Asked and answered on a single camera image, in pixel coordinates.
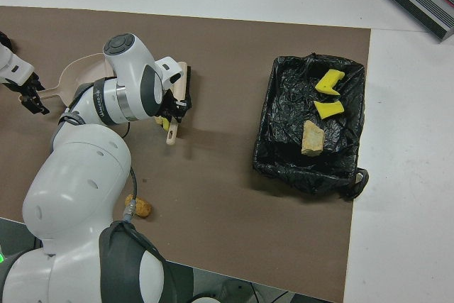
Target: black wire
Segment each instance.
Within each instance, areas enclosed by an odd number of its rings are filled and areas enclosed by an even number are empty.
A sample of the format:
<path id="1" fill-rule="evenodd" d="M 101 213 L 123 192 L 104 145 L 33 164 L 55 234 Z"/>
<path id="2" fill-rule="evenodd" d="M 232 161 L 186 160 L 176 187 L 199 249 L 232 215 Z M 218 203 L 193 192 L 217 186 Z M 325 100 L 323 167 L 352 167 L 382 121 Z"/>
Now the black wire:
<path id="1" fill-rule="evenodd" d="M 275 303 L 279 298 L 281 298 L 282 296 L 284 296 L 285 294 L 288 294 L 289 292 L 286 291 L 284 292 L 283 294 L 280 294 L 279 296 L 277 296 L 276 298 L 274 298 L 270 303 Z"/>
<path id="2" fill-rule="evenodd" d="M 133 178 L 133 186 L 134 186 L 134 192 L 133 192 L 133 199 L 137 197 L 137 179 L 135 178 L 135 173 L 133 168 L 131 167 L 129 174 L 131 174 L 131 177 Z"/>
<path id="3" fill-rule="evenodd" d="M 255 292 L 254 285 L 252 284 L 252 282 L 249 282 L 249 284 L 250 284 L 250 287 L 252 287 L 252 289 L 253 289 L 255 300 L 257 301 L 257 303 L 260 303 L 260 301 L 258 300 L 258 297 L 257 297 L 257 292 Z"/>
<path id="4" fill-rule="evenodd" d="M 128 135 L 128 133 L 129 133 L 129 128 L 130 128 L 130 127 L 131 127 L 131 123 L 128 122 L 128 129 L 126 130 L 125 135 L 121 136 L 121 138 L 125 138 L 125 137 Z"/>

